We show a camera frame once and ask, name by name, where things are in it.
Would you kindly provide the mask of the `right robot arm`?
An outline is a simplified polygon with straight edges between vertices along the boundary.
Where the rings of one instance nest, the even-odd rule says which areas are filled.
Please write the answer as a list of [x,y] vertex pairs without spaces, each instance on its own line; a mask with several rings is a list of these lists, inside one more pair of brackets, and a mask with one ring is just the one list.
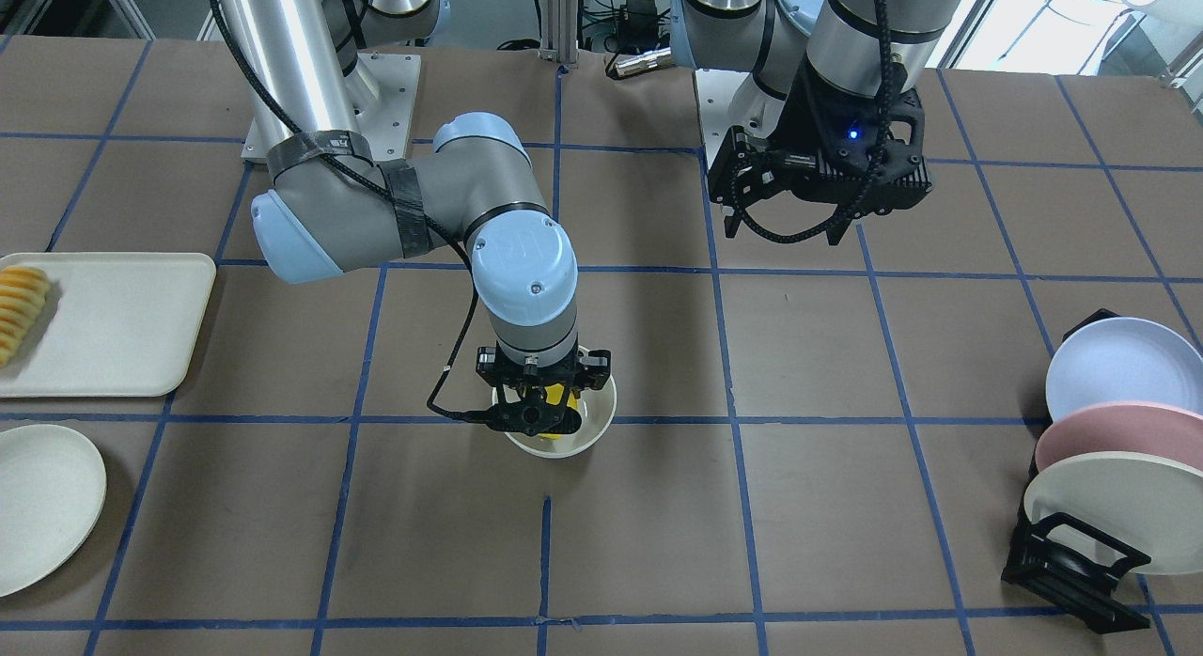
[[589,394],[617,398],[614,360],[580,347],[574,246],[514,129],[461,114],[429,155],[390,158],[365,137],[320,0],[208,1],[257,99],[273,185],[253,199],[251,225],[271,270],[318,282],[450,246],[497,338],[476,359],[494,403],[451,410],[427,398],[429,410],[512,437],[602,437],[611,419]]

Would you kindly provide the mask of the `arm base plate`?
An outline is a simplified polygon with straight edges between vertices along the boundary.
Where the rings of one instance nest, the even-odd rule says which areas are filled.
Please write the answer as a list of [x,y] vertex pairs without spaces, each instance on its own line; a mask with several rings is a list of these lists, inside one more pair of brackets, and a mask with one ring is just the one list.
[[362,52],[344,87],[373,161],[404,158],[410,144],[421,57]]
[[713,164],[729,128],[741,126],[765,138],[776,129],[784,104],[761,90],[752,73],[740,70],[697,70],[695,94],[706,167]]

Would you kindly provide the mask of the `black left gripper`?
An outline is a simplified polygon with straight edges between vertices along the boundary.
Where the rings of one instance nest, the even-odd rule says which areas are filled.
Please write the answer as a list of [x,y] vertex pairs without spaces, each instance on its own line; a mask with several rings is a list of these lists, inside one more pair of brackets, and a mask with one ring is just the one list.
[[[768,138],[755,138],[742,126],[725,131],[709,169],[709,194],[725,215],[725,238],[735,238],[746,207],[790,191],[808,202],[847,205],[864,176],[875,175],[853,215],[906,209],[928,197],[934,184],[921,142],[925,114],[915,89],[897,90],[889,119],[905,125],[908,138],[885,134],[885,153],[869,169],[878,138],[878,104],[838,89],[813,69],[800,69],[786,108]],[[825,236],[838,246],[851,227],[851,213],[832,213]]]

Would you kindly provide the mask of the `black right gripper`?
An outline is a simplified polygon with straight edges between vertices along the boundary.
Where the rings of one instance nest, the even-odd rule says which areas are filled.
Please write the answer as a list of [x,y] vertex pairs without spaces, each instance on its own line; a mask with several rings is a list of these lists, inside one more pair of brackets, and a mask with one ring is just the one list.
[[498,398],[476,410],[476,422],[500,432],[538,436],[562,421],[565,436],[577,432],[583,416],[574,409],[555,408],[544,400],[544,389],[563,383],[571,392],[599,391],[611,378],[611,351],[577,351],[541,367],[534,356],[521,362],[494,347],[478,348],[476,371]]

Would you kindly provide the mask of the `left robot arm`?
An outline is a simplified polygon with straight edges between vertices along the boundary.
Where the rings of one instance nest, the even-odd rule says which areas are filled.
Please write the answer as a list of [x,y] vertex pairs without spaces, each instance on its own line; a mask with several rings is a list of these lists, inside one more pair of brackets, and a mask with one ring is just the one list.
[[915,82],[961,0],[672,0],[672,61],[747,81],[706,173],[725,237],[777,244],[931,193]]

